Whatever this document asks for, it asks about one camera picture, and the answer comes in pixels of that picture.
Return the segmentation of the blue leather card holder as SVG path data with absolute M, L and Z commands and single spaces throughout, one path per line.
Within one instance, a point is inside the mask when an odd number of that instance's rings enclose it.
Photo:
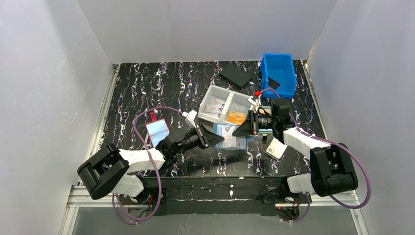
M 213 125 L 213 132 L 219 136 L 222 136 L 224 140 L 213 146 L 216 149 L 227 149 L 227 150 L 247 150 L 250 142 L 256 142 L 258 138 L 256 136 L 233 136 L 236 125 L 229 124 L 218 124 Z

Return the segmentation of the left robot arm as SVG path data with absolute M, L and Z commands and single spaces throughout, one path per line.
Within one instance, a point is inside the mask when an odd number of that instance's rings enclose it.
M 77 169 L 77 174 L 93 200 L 110 193 L 138 197 L 145 185 L 133 172 L 159 171 L 177 161 L 177 155 L 195 147 L 206 149 L 224 141 L 202 124 L 194 122 L 197 111 L 184 112 L 190 130 L 180 136 L 171 130 L 158 144 L 149 150 L 123 150 L 114 144 L 106 144 Z

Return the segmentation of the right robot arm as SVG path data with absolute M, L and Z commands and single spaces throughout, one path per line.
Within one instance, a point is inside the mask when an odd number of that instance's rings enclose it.
M 233 136 L 257 135 L 261 129 L 271 129 L 274 138 L 266 149 L 269 156 L 279 159 L 291 147 L 310 163 L 310 173 L 283 177 L 276 196 L 316 193 L 325 197 L 357 189 L 358 179 L 345 146 L 320 140 L 297 127 L 291 119 L 291 102 L 288 99 L 273 99 L 267 112 L 260 105 L 260 94 L 257 92 L 248 98 L 253 108 L 248 110 L 245 121 L 233 132 Z

